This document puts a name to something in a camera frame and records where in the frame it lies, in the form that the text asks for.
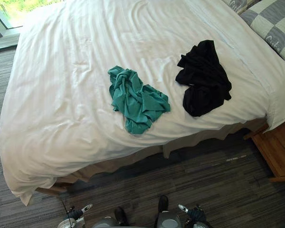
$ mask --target wooden nightstand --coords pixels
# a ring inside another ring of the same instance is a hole
[[[251,132],[244,139],[252,138],[267,161],[275,177],[270,178],[271,182],[285,181],[285,122],[263,134],[268,125],[263,126],[256,132]]]

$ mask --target greenery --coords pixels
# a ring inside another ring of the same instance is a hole
[[[25,15],[40,6],[50,5],[62,0],[0,0],[0,10],[13,26],[21,26]]]

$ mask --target pillow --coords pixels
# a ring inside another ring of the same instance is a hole
[[[241,14],[250,6],[256,4],[260,0],[223,0],[237,14]]]
[[[285,0],[262,0],[240,16],[285,60]]]

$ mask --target black cable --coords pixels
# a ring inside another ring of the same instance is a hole
[[[58,197],[58,198],[61,200],[61,202],[62,202],[62,204],[63,204],[63,207],[64,207],[65,210],[66,210],[66,214],[67,214],[67,217],[68,217],[68,221],[70,222],[70,228],[72,228],[72,223],[71,223],[71,219],[70,219],[70,217],[69,217],[69,215],[68,215],[67,208],[66,208],[65,204],[63,203],[62,199],[61,199],[60,197]]]

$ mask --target clothing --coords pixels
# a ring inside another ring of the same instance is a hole
[[[161,114],[170,111],[168,97],[150,85],[143,86],[135,71],[115,66],[108,74],[114,111],[124,114],[129,133],[142,134]]]
[[[183,67],[175,80],[190,86],[183,99],[183,107],[192,116],[201,116],[231,99],[231,83],[219,64],[213,40],[194,46],[177,64]]]

